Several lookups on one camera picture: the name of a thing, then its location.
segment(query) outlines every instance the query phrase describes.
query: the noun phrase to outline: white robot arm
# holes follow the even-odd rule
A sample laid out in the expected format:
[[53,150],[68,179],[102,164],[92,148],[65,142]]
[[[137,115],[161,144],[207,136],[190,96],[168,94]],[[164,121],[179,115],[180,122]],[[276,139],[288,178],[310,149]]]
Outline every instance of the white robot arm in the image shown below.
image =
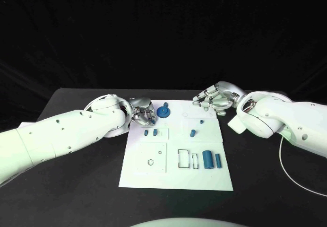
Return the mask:
[[75,152],[104,137],[128,132],[131,121],[154,125],[151,100],[125,101],[106,95],[85,110],[73,110],[0,133],[0,187],[40,162]]
[[276,132],[289,143],[327,157],[327,106],[311,102],[292,102],[274,92],[246,92],[227,82],[217,82],[194,98],[193,105],[217,115],[236,108],[236,116],[227,123],[236,133],[246,129],[259,137],[269,138]]

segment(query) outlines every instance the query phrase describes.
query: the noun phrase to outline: blue object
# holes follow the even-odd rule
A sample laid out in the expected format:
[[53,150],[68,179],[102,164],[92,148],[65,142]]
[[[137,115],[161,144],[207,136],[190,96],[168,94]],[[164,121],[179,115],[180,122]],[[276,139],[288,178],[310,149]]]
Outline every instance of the blue object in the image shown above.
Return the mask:
[[191,131],[190,131],[190,137],[194,137],[194,135],[196,135],[196,131],[191,129]]
[[209,150],[203,151],[203,164],[204,164],[204,169],[213,169],[213,155]]
[[216,156],[216,167],[220,169],[222,168],[220,155],[215,154],[215,156]]
[[170,115],[168,103],[164,103],[161,107],[157,109],[157,116],[160,118],[166,118]]

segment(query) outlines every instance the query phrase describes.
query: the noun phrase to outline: blue tube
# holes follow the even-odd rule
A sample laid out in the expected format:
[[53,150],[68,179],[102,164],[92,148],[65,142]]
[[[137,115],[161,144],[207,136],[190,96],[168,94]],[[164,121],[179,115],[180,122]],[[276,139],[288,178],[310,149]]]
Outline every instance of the blue tube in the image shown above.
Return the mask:
[[191,131],[190,131],[190,137],[194,137],[194,135],[196,135],[196,131],[191,129]]
[[213,155],[209,150],[202,152],[204,169],[213,169]]
[[216,156],[216,167],[220,169],[222,168],[220,155],[215,154],[215,156]]

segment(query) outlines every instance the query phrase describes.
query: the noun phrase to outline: black table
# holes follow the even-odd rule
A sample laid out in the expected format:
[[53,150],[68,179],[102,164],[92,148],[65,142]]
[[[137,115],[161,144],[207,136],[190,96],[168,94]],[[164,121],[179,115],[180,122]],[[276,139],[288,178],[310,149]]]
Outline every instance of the black table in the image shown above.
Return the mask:
[[[39,120],[83,109],[101,95],[190,100],[200,91],[59,89]],[[212,218],[251,227],[327,226],[327,198],[301,189],[278,161],[281,136],[262,139],[219,117],[233,192],[118,188],[127,134],[99,142],[23,173],[0,188],[0,226],[128,227],[173,217]],[[312,190],[327,193],[327,160],[284,141],[284,166]]]

